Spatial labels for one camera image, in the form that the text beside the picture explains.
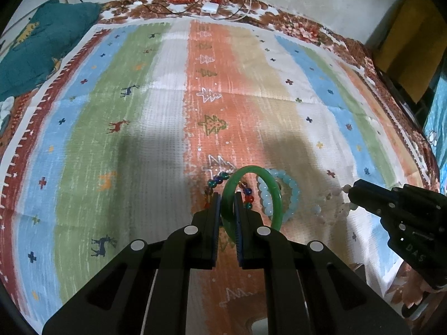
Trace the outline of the right hand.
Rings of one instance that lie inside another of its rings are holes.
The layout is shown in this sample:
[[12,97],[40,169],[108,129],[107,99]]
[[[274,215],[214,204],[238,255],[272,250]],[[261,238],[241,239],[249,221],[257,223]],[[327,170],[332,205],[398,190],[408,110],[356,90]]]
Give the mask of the right hand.
[[425,293],[437,292],[437,289],[430,287],[422,276],[406,262],[403,262],[398,270],[396,280],[402,280],[402,283],[389,288],[389,292],[393,294],[391,298],[393,305],[401,303],[410,308],[412,305],[419,305]]

